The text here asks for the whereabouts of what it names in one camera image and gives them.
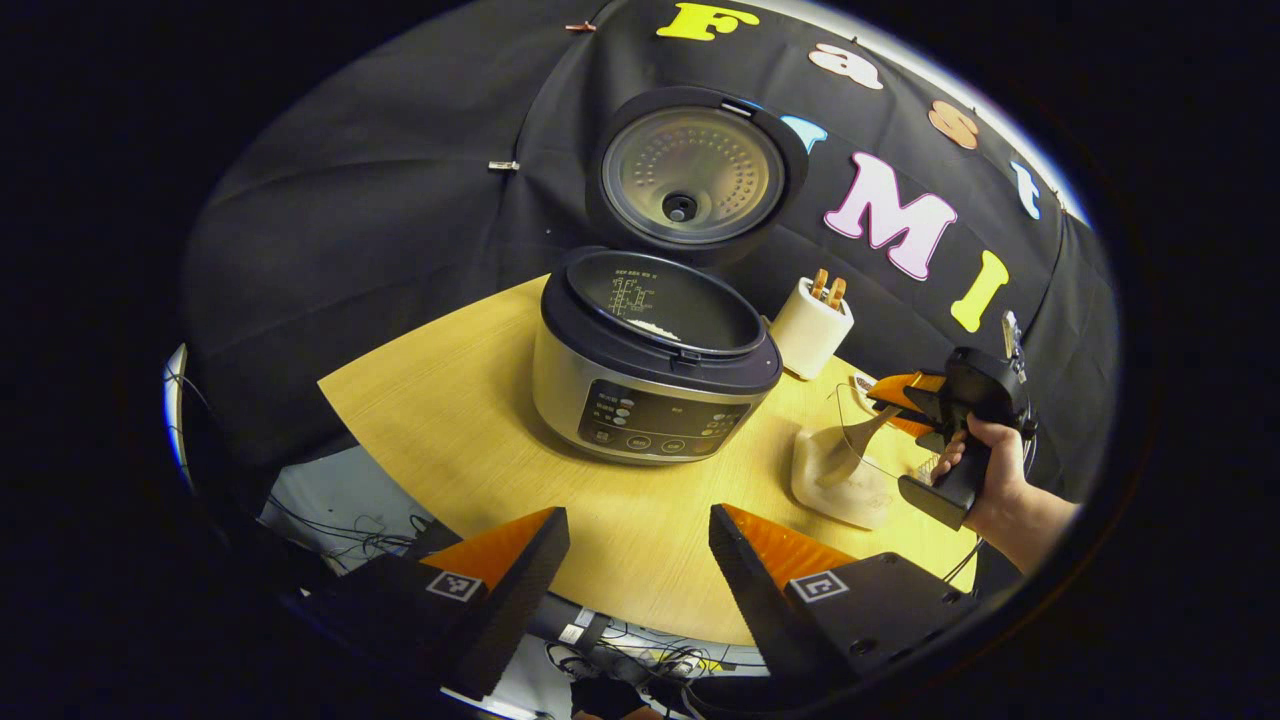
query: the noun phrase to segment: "black fabric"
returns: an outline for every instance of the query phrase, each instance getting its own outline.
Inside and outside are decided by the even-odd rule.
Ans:
[[[614,680],[613,678],[586,678],[573,680],[568,685],[570,697],[573,706],[570,717],[585,711],[600,720],[621,720],[623,716],[635,712],[649,703],[640,700],[630,683]]]
[[[698,42],[655,35],[677,12],[671,3],[598,5],[481,1],[426,23],[321,85],[228,172],[192,236],[184,300],[192,351],[237,455],[280,462],[340,433],[317,379],[598,242],[584,183],[602,128],[645,90],[696,85],[828,132],[769,238],[713,274],[768,316],[796,278],[819,266],[844,277],[855,324],[837,355],[877,377],[937,366],[957,345],[1002,355],[998,316],[1014,310],[1042,419],[1030,479],[1083,498],[1119,383],[1106,254],[982,115],[966,113],[979,147],[964,150],[927,119],[934,100],[959,101],[760,8],[718,3],[760,24]],[[588,18],[598,32],[563,29]],[[819,42],[865,58],[884,87],[818,68],[808,54]],[[895,169],[901,204],[933,192],[955,208],[927,281],[893,266],[888,247],[823,223],[854,182],[855,151]],[[507,159],[520,170],[486,169]],[[1041,219],[1021,208],[1010,161],[1030,169]],[[1010,281],[969,333],[951,305],[984,250]]]

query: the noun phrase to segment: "hand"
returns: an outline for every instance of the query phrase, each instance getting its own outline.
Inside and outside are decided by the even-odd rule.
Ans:
[[[982,527],[987,519],[1000,512],[1018,507],[1030,486],[1023,474],[1023,437],[1018,430],[1000,423],[979,420],[973,413],[969,413],[966,420],[974,437],[991,448],[982,493],[974,501],[964,523],[965,527],[974,528]],[[940,477],[963,461],[965,437],[968,437],[965,430],[959,430],[951,437],[951,445],[942,451],[938,465],[929,473],[931,483],[937,483]]]

